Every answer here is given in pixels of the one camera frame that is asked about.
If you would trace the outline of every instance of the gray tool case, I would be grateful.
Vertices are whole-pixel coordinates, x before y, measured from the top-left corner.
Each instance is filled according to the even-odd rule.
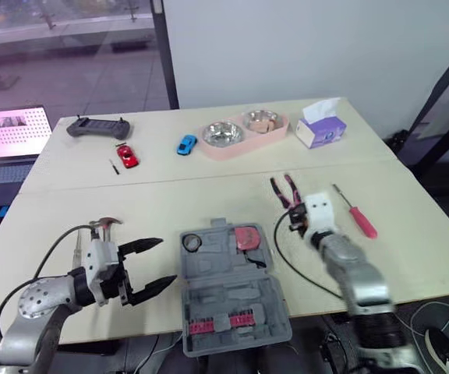
[[[292,328],[280,284],[266,271],[272,259],[263,229],[258,224],[227,224],[224,218],[211,221],[212,228],[181,234],[183,351],[188,357],[275,344],[292,338]],[[247,251],[251,263],[237,249],[235,228],[258,230],[260,244]],[[183,245],[195,236],[195,252]],[[237,326],[237,321],[253,323]],[[196,328],[212,332],[195,333]]]

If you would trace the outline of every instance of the metal bowl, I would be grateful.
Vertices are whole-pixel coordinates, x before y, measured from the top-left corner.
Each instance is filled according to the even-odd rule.
[[[280,115],[273,111],[250,111],[246,113],[243,117],[243,125],[254,132],[260,132],[254,129],[254,124],[257,124],[262,121],[272,121],[274,126],[272,130],[279,129],[283,126],[283,119]]]
[[[243,140],[243,130],[231,121],[219,121],[208,125],[203,131],[203,139],[211,146],[224,148]]]

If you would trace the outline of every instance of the red screwdriver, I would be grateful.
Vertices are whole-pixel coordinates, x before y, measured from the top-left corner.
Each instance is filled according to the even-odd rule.
[[[371,239],[375,239],[377,237],[377,230],[375,227],[368,221],[365,215],[359,211],[357,206],[351,205],[351,203],[346,199],[346,196],[342,193],[342,191],[337,187],[337,185],[333,184],[335,190],[342,196],[342,199],[349,205],[349,213],[355,219],[358,226],[363,230],[366,236]]]

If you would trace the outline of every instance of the black shoe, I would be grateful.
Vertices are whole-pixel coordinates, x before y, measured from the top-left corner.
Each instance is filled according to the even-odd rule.
[[[425,340],[430,356],[449,374],[449,338],[439,329],[428,329]]]

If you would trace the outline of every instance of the laptop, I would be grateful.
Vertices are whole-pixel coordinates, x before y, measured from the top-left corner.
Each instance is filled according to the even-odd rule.
[[[50,135],[42,105],[0,110],[0,206],[13,201]]]

